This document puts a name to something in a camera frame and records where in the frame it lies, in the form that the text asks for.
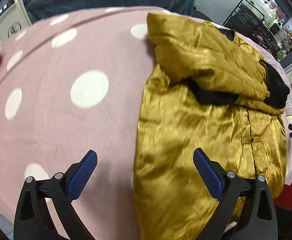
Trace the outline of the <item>gold satin padded jacket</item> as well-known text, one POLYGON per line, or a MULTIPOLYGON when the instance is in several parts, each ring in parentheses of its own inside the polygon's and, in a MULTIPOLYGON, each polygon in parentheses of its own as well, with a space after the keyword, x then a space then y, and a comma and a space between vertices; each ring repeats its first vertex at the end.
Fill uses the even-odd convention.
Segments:
POLYGON ((217 207, 193 163, 201 148, 224 169, 286 178, 289 87, 235 31, 177 15, 147 15, 155 67, 138 120, 134 201, 142 239, 194 239, 217 207))

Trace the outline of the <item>black metal shelf cart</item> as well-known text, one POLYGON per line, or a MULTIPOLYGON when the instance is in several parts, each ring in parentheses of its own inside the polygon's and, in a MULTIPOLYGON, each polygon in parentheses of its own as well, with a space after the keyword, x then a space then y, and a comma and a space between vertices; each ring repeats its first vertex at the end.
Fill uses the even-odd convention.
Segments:
POLYGON ((283 55, 281 55, 283 52, 282 45, 266 27, 265 16, 254 6, 253 2, 240 0, 222 26, 233 29, 250 38, 253 42, 270 52, 277 61, 283 59, 283 55))

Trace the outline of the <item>pink polka dot bedsheet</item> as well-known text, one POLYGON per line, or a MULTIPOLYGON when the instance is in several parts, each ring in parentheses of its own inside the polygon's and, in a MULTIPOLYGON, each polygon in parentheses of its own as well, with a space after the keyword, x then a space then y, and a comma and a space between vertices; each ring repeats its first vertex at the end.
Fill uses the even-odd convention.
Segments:
MULTIPOLYGON (((10 222, 28 176, 51 178, 94 150, 97 168, 75 210, 97 239, 142 239, 134 160, 143 90, 156 64, 149 13, 181 16, 154 7, 79 10, 0 45, 0 212, 10 222)), ((292 119, 282 118, 289 185, 292 119)))

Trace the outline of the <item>white machine with panel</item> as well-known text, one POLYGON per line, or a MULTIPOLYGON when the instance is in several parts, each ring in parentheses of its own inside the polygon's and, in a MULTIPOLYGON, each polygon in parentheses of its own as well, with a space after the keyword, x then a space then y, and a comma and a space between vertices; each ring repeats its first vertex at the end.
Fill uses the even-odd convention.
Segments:
POLYGON ((22 0, 0 1, 0 44, 31 25, 22 0))

